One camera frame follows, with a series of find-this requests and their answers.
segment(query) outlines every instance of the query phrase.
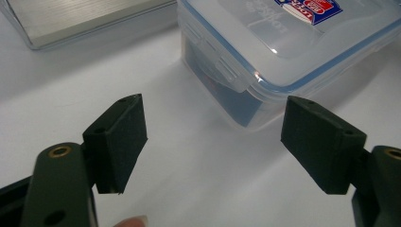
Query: white background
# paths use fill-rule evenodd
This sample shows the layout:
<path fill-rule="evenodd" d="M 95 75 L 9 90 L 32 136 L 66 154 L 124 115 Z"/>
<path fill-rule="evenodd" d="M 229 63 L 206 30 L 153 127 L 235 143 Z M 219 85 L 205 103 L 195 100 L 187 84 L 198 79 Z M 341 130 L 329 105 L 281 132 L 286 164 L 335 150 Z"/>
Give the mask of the white background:
<path fill-rule="evenodd" d="M 149 140 L 125 193 L 96 195 L 100 226 L 138 215 L 163 227 L 354 226 L 354 188 L 325 195 L 281 144 L 282 117 L 255 133 L 227 123 L 181 61 L 174 8 L 46 51 L 29 50 L 0 14 L 0 187 L 142 93 Z M 311 99 L 366 132 L 366 149 L 401 148 L 400 72 L 398 38 Z"/>

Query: fingertip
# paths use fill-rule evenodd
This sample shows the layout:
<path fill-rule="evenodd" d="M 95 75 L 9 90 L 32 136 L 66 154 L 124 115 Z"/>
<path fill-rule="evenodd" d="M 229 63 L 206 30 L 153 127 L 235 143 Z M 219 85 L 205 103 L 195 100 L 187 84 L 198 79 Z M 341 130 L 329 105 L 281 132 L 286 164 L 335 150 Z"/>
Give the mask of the fingertip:
<path fill-rule="evenodd" d="M 147 227 L 147 226 L 148 226 L 148 217 L 146 216 L 127 218 L 120 221 L 118 224 L 114 225 L 114 227 Z"/>

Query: plastic food container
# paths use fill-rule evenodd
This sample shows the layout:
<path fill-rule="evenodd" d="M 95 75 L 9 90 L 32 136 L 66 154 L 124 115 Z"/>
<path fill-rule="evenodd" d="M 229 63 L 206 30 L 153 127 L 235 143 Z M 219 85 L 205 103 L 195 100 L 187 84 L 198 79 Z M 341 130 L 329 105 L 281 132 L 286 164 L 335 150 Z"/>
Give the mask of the plastic food container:
<path fill-rule="evenodd" d="M 401 32 L 400 0 L 179 0 L 183 60 L 234 122 L 259 130 Z"/>

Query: container lid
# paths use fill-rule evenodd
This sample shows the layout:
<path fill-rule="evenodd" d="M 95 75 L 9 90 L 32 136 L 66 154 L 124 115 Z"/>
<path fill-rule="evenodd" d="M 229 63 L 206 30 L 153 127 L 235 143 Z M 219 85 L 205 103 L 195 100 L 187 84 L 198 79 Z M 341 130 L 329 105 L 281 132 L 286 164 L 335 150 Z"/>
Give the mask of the container lid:
<path fill-rule="evenodd" d="M 249 72 L 245 77 L 255 81 L 249 85 L 262 95 L 288 94 L 327 77 L 401 29 L 400 0 L 181 2 Z"/>

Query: container label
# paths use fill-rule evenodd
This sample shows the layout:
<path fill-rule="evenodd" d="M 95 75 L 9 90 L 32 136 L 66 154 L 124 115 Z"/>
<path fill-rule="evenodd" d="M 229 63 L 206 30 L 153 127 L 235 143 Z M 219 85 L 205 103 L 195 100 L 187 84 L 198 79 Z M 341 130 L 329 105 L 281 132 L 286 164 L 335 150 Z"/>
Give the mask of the container label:
<path fill-rule="evenodd" d="M 313 26 L 342 12 L 334 0 L 274 0 L 285 11 Z"/>

